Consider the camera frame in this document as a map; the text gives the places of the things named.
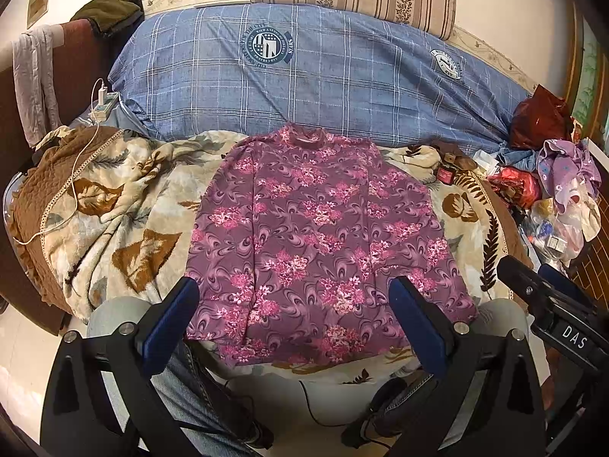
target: circular logo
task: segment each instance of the circular logo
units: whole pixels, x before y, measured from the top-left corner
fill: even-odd
[[[431,54],[434,56],[436,62],[438,62],[441,71],[450,78],[461,79],[461,69],[455,60],[442,50],[432,50]]]
[[[258,27],[246,36],[246,51],[251,59],[271,65],[287,55],[287,40],[277,29]]]

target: white cable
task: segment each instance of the white cable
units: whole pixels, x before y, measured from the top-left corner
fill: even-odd
[[[76,193],[76,188],[74,187],[74,172],[76,170],[76,164],[78,163],[78,159],[80,158],[80,156],[84,153],[84,151],[86,151],[86,149],[91,145],[91,143],[93,142],[93,140],[95,139],[95,137],[97,136],[97,133],[99,132],[99,120],[95,119],[95,117],[93,116],[93,95],[95,94],[95,86],[97,85],[97,83],[101,81],[102,82],[102,87],[104,87],[104,79],[102,79],[101,77],[99,79],[97,79],[95,81],[95,84],[93,84],[93,89],[91,90],[91,112],[90,112],[90,116],[91,119],[95,120],[96,123],[96,129],[95,129],[95,133],[93,134],[93,137],[91,138],[91,140],[89,142],[86,143],[86,146],[84,146],[83,149],[80,150],[80,153],[78,153],[78,156],[76,157],[76,159],[74,160],[74,164],[72,165],[72,175],[70,175],[70,183],[72,184],[72,193],[74,194],[74,201],[75,201],[75,207],[74,207],[74,211],[72,211],[72,213],[70,214],[70,216],[68,216],[65,220],[63,220],[62,222],[58,223],[57,225],[55,225],[54,227],[50,227],[50,228],[45,228],[43,231],[41,232],[36,232],[34,235],[32,235],[30,237],[30,239],[26,242],[21,242],[18,241],[17,239],[15,239],[14,241],[17,244],[21,244],[21,245],[27,245],[30,244],[36,237],[41,236],[41,235],[46,235],[49,232],[52,232],[53,230],[57,230],[58,228],[62,227],[67,221],[70,220],[70,218],[72,216],[74,216],[76,214],[76,212],[78,211],[78,195]]]

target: clutter pile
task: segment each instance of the clutter pile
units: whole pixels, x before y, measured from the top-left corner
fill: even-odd
[[[568,275],[571,261],[601,229],[601,174],[580,137],[564,100],[538,86],[516,108],[509,144],[496,153],[479,150],[470,160],[517,222],[535,270],[549,263]],[[457,169],[447,153],[437,179],[451,183]]]

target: charging cable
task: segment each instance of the charging cable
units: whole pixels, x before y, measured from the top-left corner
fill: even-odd
[[[91,120],[95,121],[96,124],[96,129],[95,129],[95,133],[93,134],[93,137],[91,138],[91,140],[89,142],[86,143],[86,146],[84,146],[83,149],[80,150],[80,153],[78,153],[78,156],[76,157],[76,159],[74,160],[74,164],[72,165],[72,174],[70,175],[70,183],[72,185],[72,193],[74,194],[74,201],[75,201],[75,207],[74,207],[74,211],[72,211],[72,213],[70,214],[70,216],[68,216],[65,220],[61,221],[60,223],[58,223],[57,225],[54,225],[53,227],[50,228],[45,228],[44,230],[40,231],[40,232],[36,232],[34,235],[32,235],[30,237],[30,239],[28,241],[25,242],[21,242],[18,241],[17,239],[15,239],[14,241],[17,244],[21,244],[21,245],[27,245],[30,244],[36,237],[41,236],[41,235],[46,235],[49,232],[52,232],[53,230],[57,230],[59,228],[61,228],[63,225],[65,225],[70,218],[72,218],[72,216],[74,216],[76,214],[76,212],[78,211],[78,195],[76,193],[76,188],[74,187],[74,172],[76,170],[76,165],[78,163],[78,159],[82,156],[82,154],[86,151],[86,149],[91,145],[91,143],[93,142],[93,140],[95,139],[95,137],[97,136],[97,133],[99,132],[99,120],[97,120],[94,115],[93,115],[93,95],[95,94],[95,87],[97,86],[97,83],[101,81],[102,82],[102,87],[99,90],[99,95],[98,95],[98,99],[104,98],[105,100],[105,94],[106,91],[108,90],[108,88],[106,87],[105,83],[104,83],[104,79],[102,79],[101,77],[99,79],[97,79],[95,81],[95,84],[93,84],[93,89],[91,90]]]

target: gray towel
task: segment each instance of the gray towel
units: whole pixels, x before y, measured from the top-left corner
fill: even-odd
[[[33,147],[62,124],[53,87],[51,26],[35,27],[13,41],[13,76],[23,133]]]

